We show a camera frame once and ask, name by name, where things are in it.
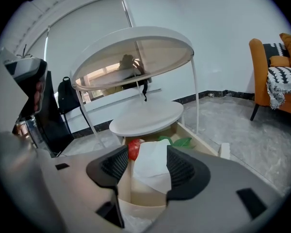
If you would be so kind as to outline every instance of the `round tabletop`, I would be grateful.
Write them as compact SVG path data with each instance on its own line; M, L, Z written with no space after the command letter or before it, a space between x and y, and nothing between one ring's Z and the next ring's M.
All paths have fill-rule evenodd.
M118 136L140 136L162 130L177 121L183 112L178 102L135 98L109 126Z
M72 65L71 82L80 91L122 86L178 68L193 54L190 41L176 31L126 28L88 46ZM84 76L88 82L81 85Z

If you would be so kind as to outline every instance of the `black and white pillow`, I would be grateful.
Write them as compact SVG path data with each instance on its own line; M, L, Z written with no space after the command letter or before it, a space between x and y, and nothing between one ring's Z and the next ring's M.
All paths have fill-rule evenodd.
M272 56L290 57L285 45L283 43L263 44L268 67L271 66L270 58Z
M291 67L268 68L266 85L271 108L278 109L285 102L285 94L291 94Z

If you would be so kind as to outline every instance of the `ceiling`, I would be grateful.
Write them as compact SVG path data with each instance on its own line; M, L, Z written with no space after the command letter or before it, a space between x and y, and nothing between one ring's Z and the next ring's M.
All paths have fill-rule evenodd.
M21 53L25 36L45 16L64 0L33 0L23 3L11 17L0 39L0 48L5 46L13 53Z

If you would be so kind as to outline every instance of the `black baseboard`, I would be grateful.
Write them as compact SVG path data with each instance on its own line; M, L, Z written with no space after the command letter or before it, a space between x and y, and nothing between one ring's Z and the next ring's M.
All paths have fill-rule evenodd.
M104 131L104 130L108 130L109 129L109 125L110 125L111 122L112 122L112 120L111 121L107 121L107 122L100 123L98 125L95 125L94 128L95 128L95 130L97 132ZM80 138L80 137L83 137L83 136L90 135L92 133L93 133L93 131L91 130L90 127L88 127L86 129L73 132L72 135L76 139L76 138Z
M245 92L235 92L235 91L229 91L229 90L224 90L224 91L203 91L198 93L198 98L202 99L204 97L207 97L209 94L213 94L214 97L216 98L222 98L225 96L233 97L233 98L239 98L239 99L246 99L246 100L254 100L254 93L245 93ZM181 103L181 104L186 104L192 101L196 100L196 95L189 95L180 99L174 100L175 102ZM98 125L95 125L94 128L97 132L103 131L103 130L108 130L109 125L111 121L108 122L103 122ZM83 136L87 136L92 134L92 130L88 127L86 129L77 131L72 133L74 138L80 138Z

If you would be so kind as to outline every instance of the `white wall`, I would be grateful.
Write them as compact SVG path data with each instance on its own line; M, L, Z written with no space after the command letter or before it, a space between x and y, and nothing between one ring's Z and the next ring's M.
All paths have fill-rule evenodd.
M174 0L124 0L133 26L158 26L178 31L185 36L184 17ZM152 78L161 85L157 94L167 100L176 100L195 93L191 64ZM204 91L202 81L200 91Z
M291 27L271 0L175 0L186 16L197 71L207 90L254 92L252 38L281 42Z

